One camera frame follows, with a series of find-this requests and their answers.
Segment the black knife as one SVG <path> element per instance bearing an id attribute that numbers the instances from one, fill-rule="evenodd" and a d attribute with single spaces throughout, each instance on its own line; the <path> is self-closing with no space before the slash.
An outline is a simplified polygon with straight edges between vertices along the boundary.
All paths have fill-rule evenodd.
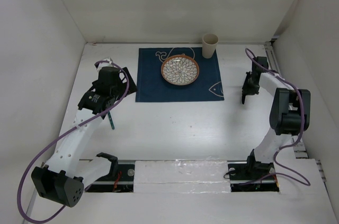
<path id="1" fill-rule="evenodd" d="M 247 94 L 242 94 L 242 98 L 241 98 L 242 105 L 245 104 L 246 96 L 247 96 Z"/>

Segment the floral plate with orange rim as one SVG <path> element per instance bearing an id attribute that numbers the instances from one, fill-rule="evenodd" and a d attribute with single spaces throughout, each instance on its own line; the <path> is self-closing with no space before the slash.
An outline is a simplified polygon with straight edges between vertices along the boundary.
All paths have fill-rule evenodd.
<path id="1" fill-rule="evenodd" d="M 168 83 L 185 86 L 198 78 L 200 70 L 193 58 L 186 55 L 174 55 L 163 62 L 160 72 Z"/>

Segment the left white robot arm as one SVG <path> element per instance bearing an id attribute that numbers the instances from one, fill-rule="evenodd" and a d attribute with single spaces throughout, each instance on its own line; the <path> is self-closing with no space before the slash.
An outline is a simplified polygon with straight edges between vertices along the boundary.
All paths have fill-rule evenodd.
<path id="1" fill-rule="evenodd" d="M 44 167 L 35 167 L 31 178 L 38 194 L 67 207 L 74 207 L 85 188 L 101 177 L 114 179 L 118 174 L 118 159 L 99 153 L 77 169 L 80 157 L 95 130 L 111 109 L 123 97 L 135 93 L 137 87 L 126 67 L 105 66 L 98 79 L 83 95 L 73 120 L 73 131 L 66 135 Z"/>

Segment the aluminium rail at right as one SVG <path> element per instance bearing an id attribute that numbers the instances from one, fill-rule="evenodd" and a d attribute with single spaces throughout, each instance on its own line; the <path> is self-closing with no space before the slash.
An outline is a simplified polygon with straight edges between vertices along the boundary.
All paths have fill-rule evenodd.
<path id="1" fill-rule="evenodd" d="M 289 85 L 286 85 L 275 68 L 272 67 L 269 57 L 273 50 L 271 41 L 266 42 L 264 48 L 269 64 L 268 69 L 255 62 L 254 57 L 250 58 L 258 67 L 265 70 L 260 77 L 259 86 L 273 96 L 273 102 L 269 115 L 269 131 L 259 146 L 254 149 L 254 157 L 264 164 L 276 164 L 278 167 L 291 171 L 301 179 L 277 171 L 264 175 L 265 178 L 273 175 L 283 175 L 302 185 L 311 186 L 310 180 L 304 175 L 278 162 L 280 152 L 287 148 L 293 148 L 300 143 L 303 128 L 302 120 L 305 116 L 301 115 L 297 110 L 289 109 L 290 103 L 294 102 L 295 97 L 299 94 Z"/>

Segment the fork with green handle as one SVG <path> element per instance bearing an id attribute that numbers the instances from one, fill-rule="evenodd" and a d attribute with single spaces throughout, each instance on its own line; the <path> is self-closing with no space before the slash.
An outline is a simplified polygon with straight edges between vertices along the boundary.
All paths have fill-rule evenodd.
<path id="1" fill-rule="evenodd" d="M 109 119 L 109 122 L 110 122 L 111 129 L 114 130 L 115 126 L 114 126 L 114 122 L 113 122 L 113 119 L 112 119 L 111 112 L 108 112 L 107 116 L 108 116 L 108 119 Z"/>

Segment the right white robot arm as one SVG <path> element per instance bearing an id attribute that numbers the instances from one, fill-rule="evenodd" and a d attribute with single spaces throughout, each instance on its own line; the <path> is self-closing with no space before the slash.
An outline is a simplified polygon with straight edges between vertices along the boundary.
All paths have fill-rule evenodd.
<path id="1" fill-rule="evenodd" d="M 251 151 L 242 168 L 242 173 L 248 180 L 255 180 L 268 177 L 278 152 L 294 145 L 285 145 L 290 136 L 298 136 L 297 142 L 301 140 L 310 124 L 311 92 L 297 89 L 278 73 L 269 70 L 267 58 L 254 56 L 250 59 L 252 70 L 246 73 L 242 104 L 247 96 L 258 94 L 260 88 L 273 97 L 269 115 L 270 129 L 262 142 Z"/>

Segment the beige paper cup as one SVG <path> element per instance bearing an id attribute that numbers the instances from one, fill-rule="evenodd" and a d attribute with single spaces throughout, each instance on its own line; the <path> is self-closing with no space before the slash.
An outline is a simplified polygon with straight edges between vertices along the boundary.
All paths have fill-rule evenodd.
<path id="1" fill-rule="evenodd" d="M 206 59 L 211 58 L 216 50 L 218 42 L 219 38 L 215 34 L 205 34 L 202 37 L 202 56 Z"/>

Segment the dark blue printed cloth napkin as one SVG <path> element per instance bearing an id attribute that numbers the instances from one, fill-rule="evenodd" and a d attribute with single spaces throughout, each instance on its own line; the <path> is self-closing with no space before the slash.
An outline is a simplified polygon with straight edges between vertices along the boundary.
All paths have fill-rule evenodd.
<path id="1" fill-rule="evenodd" d="M 199 75 L 193 83 L 177 86 L 162 76 L 163 62 L 175 55 L 186 55 L 197 62 Z M 140 48 L 137 89 L 136 102 L 223 101 L 217 53 L 206 59 L 201 47 Z"/>

